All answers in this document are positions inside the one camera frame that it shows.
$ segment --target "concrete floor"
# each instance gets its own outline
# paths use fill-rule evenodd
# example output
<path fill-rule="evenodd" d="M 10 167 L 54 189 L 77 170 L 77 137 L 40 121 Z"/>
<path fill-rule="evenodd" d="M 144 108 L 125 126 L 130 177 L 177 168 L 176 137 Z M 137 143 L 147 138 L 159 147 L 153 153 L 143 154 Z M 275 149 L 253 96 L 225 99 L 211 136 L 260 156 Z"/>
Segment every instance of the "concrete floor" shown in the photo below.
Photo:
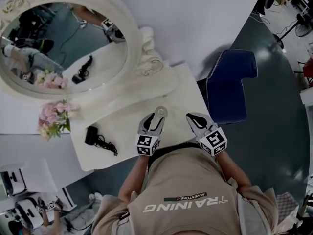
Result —
<path fill-rule="evenodd" d="M 286 30 L 284 30 L 283 33 L 281 33 L 282 30 L 291 24 L 291 26 L 288 27 L 288 29 L 290 29 L 292 25 L 295 24 L 292 22 L 296 21 L 298 13 L 300 13 L 300 11 L 294 8 L 292 4 L 288 6 L 280 5 L 266 9 L 265 16 L 263 17 L 269 20 L 270 24 L 265 25 L 271 33 L 278 34 L 279 37 L 282 37 L 286 32 Z M 295 34 L 295 29 L 293 29 L 282 41 L 286 51 L 285 56 L 292 70 L 302 71 L 302 65 L 298 65 L 297 61 L 305 63 L 310 58 L 313 48 L 313 32 L 305 37 L 298 37 Z"/>
<path fill-rule="evenodd" d="M 77 59 L 109 43 L 102 29 L 89 23 L 81 29 L 65 3 L 54 3 L 51 10 L 55 11 L 55 17 L 42 37 L 54 41 L 48 56 L 65 69 Z"/>
<path fill-rule="evenodd" d="M 232 48 L 256 55 L 259 76 L 243 82 L 248 118 L 223 126 L 228 153 L 262 190 L 289 191 L 302 203 L 310 159 L 305 107 L 287 58 L 267 27 L 249 18 Z M 205 92 L 205 80 L 198 82 Z M 74 202 L 84 204 L 89 192 L 117 195 L 136 158 L 98 170 L 68 186 Z"/>

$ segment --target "oval mirror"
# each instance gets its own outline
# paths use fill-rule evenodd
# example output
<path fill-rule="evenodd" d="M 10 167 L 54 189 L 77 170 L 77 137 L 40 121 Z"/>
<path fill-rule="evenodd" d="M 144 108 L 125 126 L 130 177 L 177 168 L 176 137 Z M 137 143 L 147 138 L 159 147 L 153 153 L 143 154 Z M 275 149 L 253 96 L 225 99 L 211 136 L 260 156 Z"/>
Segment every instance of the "oval mirror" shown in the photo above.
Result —
<path fill-rule="evenodd" d="M 2 69 L 34 92 L 74 94 L 104 85 L 123 68 L 123 33 L 105 15 L 72 3 L 21 13 L 1 36 Z"/>

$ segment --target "pink flower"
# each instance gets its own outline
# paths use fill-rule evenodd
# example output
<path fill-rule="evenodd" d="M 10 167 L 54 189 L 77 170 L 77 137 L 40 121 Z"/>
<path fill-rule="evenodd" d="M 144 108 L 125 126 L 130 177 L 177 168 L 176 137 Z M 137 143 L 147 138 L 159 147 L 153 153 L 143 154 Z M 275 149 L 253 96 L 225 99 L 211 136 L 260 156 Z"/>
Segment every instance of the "pink flower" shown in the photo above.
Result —
<path fill-rule="evenodd" d="M 62 79 L 62 83 L 61 83 L 61 88 L 64 89 L 68 84 L 68 79 L 67 78 L 63 78 Z"/>
<path fill-rule="evenodd" d="M 39 114 L 39 120 L 43 120 L 45 121 L 47 119 L 47 117 L 45 116 L 45 112 L 44 109 L 40 112 Z"/>
<path fill-rule="evenodd" d="M 45 124 L 45 121 L 44 121 L 44 120 L 42 120 L 42 119 L 39 119 L 39 120 L 38 120 L 38 126 L 39 126 L 39 127 L 42 127 L 44 124 Z"/>
<path fill-rule="evenodd" d="M 56 105 L 56 108 L 58 112 L 62 113 L 65 110 L 65 105 L 60 102 Z"/>
<path fill-rule="evenodd" d="M 66 111 L 70 112 L 73 109 L 73 106 L 70 103 L 67 103 L 64 108 Z"/>
<path fill-rule="evenodd" d="M 43 86 L 44 86 L 45 88 L 51 88 L 52 84 L 51 84 L 51 82 L 49 82 L 49 81 L 45 81 L 45 82 L 43 83 Z"/>
<path fill-rule="evenodd" d="M 56 113 L 48 116 L 47 121 L 49 124 L 54 124 L 55 122 L 57 122 L 59 120 L 58 115 Z"/>
<path fill-rule="evenodd" d="M 48 83 L 51 83 L 56 77 L 56 74 L 49 74 L 47 76 L 45 76 L 45 81 L 48 82 Z"/>
<path fill-rule="evenodd" d="M 50 88 L 52 88 L 52 89 L 59 89 L 59 86 L 56 85 L 56 84 L 51 84 L 51 87 L 50 87 Z"/>
<path fill-rule="evenodd" d="M 49 116 L 53 115 L 54 113 L 55 113 L 54 105 L 51 103 L 46 104 L 44 107 L 44 115 L 48 118 Z"/>
<path fill-rule="evenodd" d="M 57 76 L 57 77 L 54 79 L 53 83 L 54 83 L 55 85 L 57 85 L 57 86 L 61 86 L 61 84 L 63 83 L 63 79 L 60 78 L 59 76 Z"/>

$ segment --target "office chair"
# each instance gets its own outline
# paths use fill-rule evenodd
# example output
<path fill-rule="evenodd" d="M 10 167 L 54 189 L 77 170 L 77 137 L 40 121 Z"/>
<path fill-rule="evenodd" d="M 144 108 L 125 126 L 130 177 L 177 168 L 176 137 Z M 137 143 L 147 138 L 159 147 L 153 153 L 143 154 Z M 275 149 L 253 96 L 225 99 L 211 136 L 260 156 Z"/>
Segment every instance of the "office chair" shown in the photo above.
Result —
<path fill-rule="evenodd" d="M 253 52 L 228 49 L 221 53 L 206 80 L 208 109 L 214 122 L 229 124 L 246 119 L 242 79 L 257 76 Z"/>

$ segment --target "green leaf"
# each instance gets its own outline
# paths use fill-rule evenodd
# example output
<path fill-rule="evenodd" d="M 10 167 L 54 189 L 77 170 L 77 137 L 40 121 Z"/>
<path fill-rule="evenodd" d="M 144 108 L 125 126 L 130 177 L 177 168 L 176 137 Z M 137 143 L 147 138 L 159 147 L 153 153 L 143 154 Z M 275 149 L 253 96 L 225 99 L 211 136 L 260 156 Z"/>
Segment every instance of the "green leaf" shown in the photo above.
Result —
<path fill-rule="evenodd" d="M 70 122 L 69 122 L 69 118 L 67 119 L 67 123 L 65 125 L 65 128 L 70 131 Z"/>

